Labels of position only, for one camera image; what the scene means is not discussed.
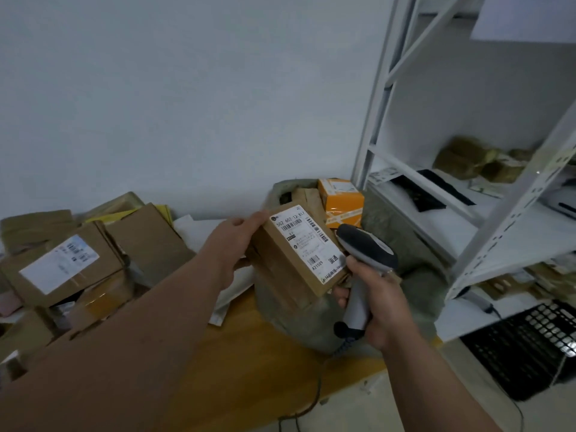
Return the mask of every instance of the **floor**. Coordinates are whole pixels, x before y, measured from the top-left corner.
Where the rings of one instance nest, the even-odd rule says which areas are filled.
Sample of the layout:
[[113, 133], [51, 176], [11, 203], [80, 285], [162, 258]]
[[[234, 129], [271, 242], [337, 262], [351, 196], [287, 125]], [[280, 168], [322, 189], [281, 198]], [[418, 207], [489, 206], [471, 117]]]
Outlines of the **floor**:
[[[441, 353], [503, 431], [520, 430], [520, 414], [513, 403], [464, 344], [459, 340], [451, 341], [441, 348]], [[575, 430], [576, 379], [566, 385], [555, 385], [519, 406], [525, 418], [525, 432]], [[302, 432], [403, 431], [386, 373], [333, 395], [325, 405], [318, 405], [303, 417], [299, 424]], [[277, 430], [278, 424], [273, 423], [252, 432]], [[296, 432], [294, 421], [283, 422], [282, 431]]]

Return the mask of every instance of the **wooden surface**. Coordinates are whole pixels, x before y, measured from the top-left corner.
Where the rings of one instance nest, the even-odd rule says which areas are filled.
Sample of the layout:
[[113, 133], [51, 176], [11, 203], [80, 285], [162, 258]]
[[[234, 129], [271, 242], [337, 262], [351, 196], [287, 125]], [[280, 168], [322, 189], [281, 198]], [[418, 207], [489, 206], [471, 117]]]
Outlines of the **wooden surface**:
[[[157, 430], [237, 432], [305, 408], [325, 356], [264, 321], [250, 289], [209, 326]], [[386, 368], [382, 359], [339, 358], [322, 375], [322, 396]]]

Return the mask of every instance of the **person's left arm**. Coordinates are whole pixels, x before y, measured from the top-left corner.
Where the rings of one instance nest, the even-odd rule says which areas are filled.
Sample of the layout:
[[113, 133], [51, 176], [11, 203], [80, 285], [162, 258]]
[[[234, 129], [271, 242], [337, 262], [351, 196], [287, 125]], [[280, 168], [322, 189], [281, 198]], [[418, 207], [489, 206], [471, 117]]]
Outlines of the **person's left arm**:
[[204, 334], [220, 290], [232, 283], [234, 266], [266, 217], [257, 212], [222, 222], [190, 262], [0, 392], [2, 427], [153, 426]]

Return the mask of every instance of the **black plastic crate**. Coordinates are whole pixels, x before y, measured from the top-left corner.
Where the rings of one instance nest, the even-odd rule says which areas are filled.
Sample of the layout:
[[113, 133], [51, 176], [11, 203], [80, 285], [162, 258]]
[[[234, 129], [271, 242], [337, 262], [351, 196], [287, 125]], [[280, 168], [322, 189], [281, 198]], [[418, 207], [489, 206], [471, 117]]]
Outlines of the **black plastic crate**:
[[511, 399], [524, 401], [576, 373], [576, 309], [557, 300], [460, 338]]

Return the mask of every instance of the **handheld barcode scanner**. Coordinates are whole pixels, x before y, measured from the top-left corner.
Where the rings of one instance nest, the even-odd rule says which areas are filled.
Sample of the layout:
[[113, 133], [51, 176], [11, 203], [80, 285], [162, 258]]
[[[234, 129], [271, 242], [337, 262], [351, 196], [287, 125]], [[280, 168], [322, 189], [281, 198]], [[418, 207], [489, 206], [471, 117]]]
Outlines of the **handheld barcode scanner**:
[[[380, 275], [398, 268], [398, 257], [394, 251], [372, 233], [342, 224], [336, 230], [336, 237], [344, 250], [374, 268]], [[344, 318], [334, 324], [334, 334], [338, 338], [358, 340], [364, 336], [366, 325], [371, 318], [367, 288], [360, 277], [352, 277]]]

